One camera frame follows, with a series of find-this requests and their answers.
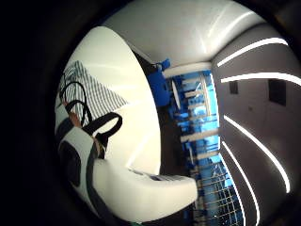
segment white wall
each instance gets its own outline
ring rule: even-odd
[[[280,206],[286,197],[285,185],[273,162],[253,141],[223,120],[223,115],[231,117],[256,137],[277,158],[291,182],[291,191],[300,180],[301,172],[301,87],[286,82],[286,105],[269,101],[268,79],[238,81],[238,94],[230,94],[229,83],[221,79],[245,73],[289,73],[301,77],[301,68],[289,46],[267,44],[242,54],[221,67],[217,67],[224,57],[258,40],[280,37],[269,25],[254,27],[230,43],[213,61],[213,76],[220,112],[220,136],[230,146],[233,154],[245,171],[253,186],[265,219]],[[234,180],[242,194],[247,188],[244,180],[229,157],[226,158]],[[254,206],[252,200],[242,197],[247,208]]]
[[[171,67],[209,61],[233,38],[263,19],[227,0],[136,0],[105,26],[149,60],[167,57]]]

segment black cord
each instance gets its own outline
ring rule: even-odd
[[[84,86],[83,86],[80,82],[72,81],[72,82],[70,82],[69,84],[65,85],[65,87],[63,88],[63,90],[61,90],[61,91],[59,92],[59,97],[62,99],[63,95],[65,94],[65,101],[67,101],[67,100],[66,100],[66,90],[67,90],[67,88],[68,88],[70,85],[72,85],[72,84],[77,84],[77,85],[79,85],[80,88],[82,89],[82,91],[84,92],[84,99],[85,99],[85,100],[84,100],[83,103],[81,103],[81,104],[83,105],[83,116],[82,116],[82,119],[81,119],[81,125],[83,126],[83,124],[84,124],[84,122],[85,122],[85,115],[86,115],[86,113],[87,113],[87,110],[88,110],[88,114],[90,114],[90,111],[89,111],[89,109],[88,109],[88,107],[87,107],[87,96],[86,96],[86,91],[85,91]]]

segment glass wall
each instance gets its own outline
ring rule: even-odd
[[[219,127],[218,104],[210,71],[181,74],[168,79],[168,84],[174,93],[169,114],[181,127],[183,136],[201,135]],[[218,156],[219,147],[218,134],[194,141],[188,139],[182,144],[186,167],[198,185],[191,225],[243,225],[232,181]]]

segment light strip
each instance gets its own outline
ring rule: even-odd
[[[277,167],[277,169],[279,170],[282,176],[282,179],[286,187],[286,193],[289,193],[291,189],[291,185],[290,185],[290,180],[288,178],[288,175],[286,174],[284,168],[281,166],[278,160],[273,156],[273,154],[259,140],[257,140],[253,135],[251,135],[245,128],[243,128],[237,122],[233,121],[232,119],[230,119],[225,115],[224,115],[224,119],[230,124],[232,124],[234,127],[236,127],[237,129],[239,129],[247,137],[249,137],[272,160],[272,162]]]
[[[219,113],[218,113],[218,102],[217,102],[217,97],[216,97],[216,90],[215,90],[215,84],[214,84],[214,77],[213,74],[210,73],[210,78],[213,84],[214,88],[214,98],[215,98],[215,109],[216,109],[216,119],[217,119],[217,127],[219,127]]]
[[[227,56],[226,58],[224,58],[223,60],[219,61],[217,63],[217,67],[222,66],[223,64],[227,63],[228,61],[232,60],[233,58],[236,58],[237,56],[239,56],[241,54],[244,54],[247,51],[250,51],[252,49],[255,49],[260,46],[267,45],[267,44],[289,45],[288,42],[286,42],[284,39],[280,39],[280,38],[270,38],[270,39],[265,39],[265,40],[259,40],[252,44],[247,45],[246,47],[234,52],[233,54],[231,54],[231,55]]]
[[[219,155],[219,157],[220,157],[220,159],[221,159],[221,161],[222,161],[224,167],[226,168],[226,171],[227,171],[227,173],[228,173],[230,179],[232,180],[232,184],[233,184],[233,187],[234,187],[234,190],[235,190],[235,193],[236,193],[238,202],[239,202],[239,204],[240,204],[240,206],[241,206],[241,210],[242,210],[242,214],[243,214],[243,220],[244,220],[244,226],[246,226],[245,210],[244,210],[244,207],[243,207],[243,203],[242,203],[241,197],[240,197],[240,195],[239,195],[239,193],[238,193],[236,184],[235,184],[235,182],[234,182],[234,180],[233,180],[233,178],[232,178],[232,175],[231,175],[231,173],[230,173],[230,171],[229,171],[229,169],[228,169],[228,167],[227,167],[227,164],[226,164],[226,162],[225,162],[223,156],[222,156],[220,153],[219,153],[218,155]]]
[[[221,79],[221,83],[254,78],[274,78],[293,82],[301,87],[301,78],[288,73],[247,73]]]
[[[227,152],[229,153],[230,157],[232,158],[232,160],[234,161],[236,167],[238,168],[238,170],[242,173],[242,176],[244,177],[244,180],[246,182],[246,185],[248,187],[248,189],[251,192],[251,196],[253,199],[253,202],[255,204],[255,208],[256,208],[256,226],[259,224],[260,220],[261,220],[261,212],[260,212],[260,207],[258,206],[258,202],[254,193],[254,190],[251,186],[251,183],[248,181],[241,165],[239,165],[237,159],[235,158],[235,156],[233,155],[232,151],[230,150],[230,148],[227,146],[227,144],[225,143],[225,141],[222,141],[223,146],[225,147],[225,149],[227,150]]]

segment blue chair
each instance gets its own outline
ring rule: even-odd
[[[156,73],[151,73],[147,76],[147,79],[156,106],[168,105],[170,102],[170,94],[162,72],[158,71]]]

